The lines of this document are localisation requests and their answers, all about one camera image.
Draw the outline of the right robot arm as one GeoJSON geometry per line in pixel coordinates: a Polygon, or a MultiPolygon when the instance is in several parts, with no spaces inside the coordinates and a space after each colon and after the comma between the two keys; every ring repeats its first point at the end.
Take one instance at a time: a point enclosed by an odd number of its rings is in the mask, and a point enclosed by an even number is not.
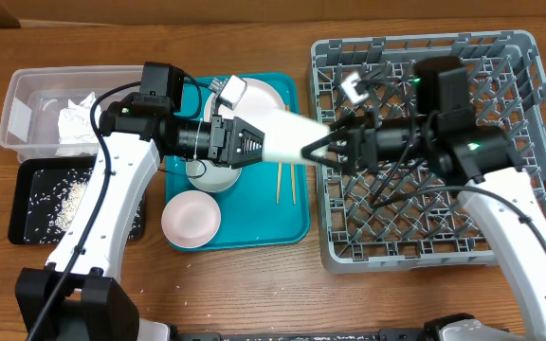
{"type": "Polygon", "coordinates": [[[428,58],[413,72],[407,117],[347,115],[301,156],[349,175],[424,160],[491,246],[519,304],[525,338],[546,340],[546,218],[530,175],[502,128],[477,123],[461,59],[428,58]]]}

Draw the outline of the white paper cup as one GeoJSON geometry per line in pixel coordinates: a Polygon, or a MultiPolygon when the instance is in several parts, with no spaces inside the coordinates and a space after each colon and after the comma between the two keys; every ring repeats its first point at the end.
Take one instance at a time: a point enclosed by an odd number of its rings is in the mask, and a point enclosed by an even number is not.
{"type": "Polygon", "coordinates": [[[301,149],[330,133],[326,124],[279,108],[256,115],[251,124],[264,133],[263,161],[270,163],[314,166],[301,149]]]}

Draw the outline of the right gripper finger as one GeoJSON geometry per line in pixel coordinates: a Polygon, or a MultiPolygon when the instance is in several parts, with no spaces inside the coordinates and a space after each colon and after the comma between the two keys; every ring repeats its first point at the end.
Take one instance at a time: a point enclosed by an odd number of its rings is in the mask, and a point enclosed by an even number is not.
{"type": "Polygon", "coordinates": [[[303,159],[313,161],[317,164],[327,166],[329,168],[333,169],[343,169],[346,166],[345,162],[335,161],[333,159],[328,158],[326,154],[326,149],[328,147],[333,147],[333,150],[336,153],[341,153],[345,151],[344,147],[339,147],[337,145],[338,141],[344,141],[345,140],[345,134],[342,131],[338,132],[332,132],[328,135],[315,140],[314,142],[311,142],[310,144],[302,147],[300,149],[300,154],[303,159]],[[324,148],[324,156],[318,156],[315,154],[315,151],[324,148]]]}
{"type": "Polygon", "coordinates": [[[367,129],[373,126],[373,115],[366,113],[358,116],[355,113],[345,115],[332,123],[329,128],[330,137],[361,137],[367,129]]]}

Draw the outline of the large white plate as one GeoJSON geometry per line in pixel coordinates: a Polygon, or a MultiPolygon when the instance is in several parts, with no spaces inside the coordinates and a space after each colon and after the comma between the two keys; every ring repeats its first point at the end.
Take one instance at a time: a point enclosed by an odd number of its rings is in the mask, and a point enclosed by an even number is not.
{"type": "Polygon", "coordinates": [[[265,109],[284,109],[280,94],[269,84],[253,78],[244,78],[247,84],[246,92],[234,110],[224,105],[219,108],[219,115],[224,118],[235,116],[245,119],[246,116],[258,114],[265,109]]]}

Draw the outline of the white napkin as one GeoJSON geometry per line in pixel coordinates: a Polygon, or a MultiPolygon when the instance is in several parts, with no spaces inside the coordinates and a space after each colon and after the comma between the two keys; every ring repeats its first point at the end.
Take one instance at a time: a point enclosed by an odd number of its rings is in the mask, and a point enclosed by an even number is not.
{"type": "Polygon", "coordinates": [[[60,111],[58,131],[61,146],[56,151],[57,156],[94,155],[98,152],[98,140],[90,120],[90,111],[96,99],[95,93],[91,92],[79,103],[70,99],[60,111]]]}

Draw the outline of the pile of rice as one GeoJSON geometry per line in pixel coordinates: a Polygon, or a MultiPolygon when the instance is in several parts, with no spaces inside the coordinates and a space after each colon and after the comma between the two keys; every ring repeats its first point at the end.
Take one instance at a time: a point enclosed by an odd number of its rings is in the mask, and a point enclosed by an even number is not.
{"type": "Polygon", "coordinates": [[[37,170],[28,196],[25,244],[58,243],[71,226],[92,169],[37,170]]]}

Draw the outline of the pink small bowl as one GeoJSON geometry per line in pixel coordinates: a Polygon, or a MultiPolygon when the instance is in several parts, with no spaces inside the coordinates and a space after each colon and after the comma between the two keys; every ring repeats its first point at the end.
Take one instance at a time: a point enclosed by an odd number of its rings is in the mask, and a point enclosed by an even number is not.
{"type": "Polygon", "coordinates": [[[188,190],[175,195],[164,207],[161,227],[173,245],[194,249],[210,242],[222,221],[220,207],[207,193],[188,190]]]}

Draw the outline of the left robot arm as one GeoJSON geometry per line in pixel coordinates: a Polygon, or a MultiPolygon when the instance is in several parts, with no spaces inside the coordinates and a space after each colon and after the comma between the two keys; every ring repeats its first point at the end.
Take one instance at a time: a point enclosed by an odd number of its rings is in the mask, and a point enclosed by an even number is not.
{"type": "Polygon", "coordinates": [[[15,295],[30,340],[173,340],[175,326],[140,316],[121,264],[138,204],[166,156],[241,168],[263,159],[264,132],[240,118],[179,117],[188,74],[147,62],[127,96],[91,112],[99,141],[86,192],[42,269],[25,268],[15,295]]]}

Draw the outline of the grey bowl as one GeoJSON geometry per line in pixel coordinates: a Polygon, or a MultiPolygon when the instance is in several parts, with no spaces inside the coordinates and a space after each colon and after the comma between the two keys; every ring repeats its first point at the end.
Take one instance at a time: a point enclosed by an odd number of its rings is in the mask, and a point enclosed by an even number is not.
{"type": "Polygon", "coordinates": [[[231,188],[238,181],[241,172],[241,169],[216,166],[209,160],[193,160],[186,163],[186,174],[190,183],[210,193],[231,188]]]}

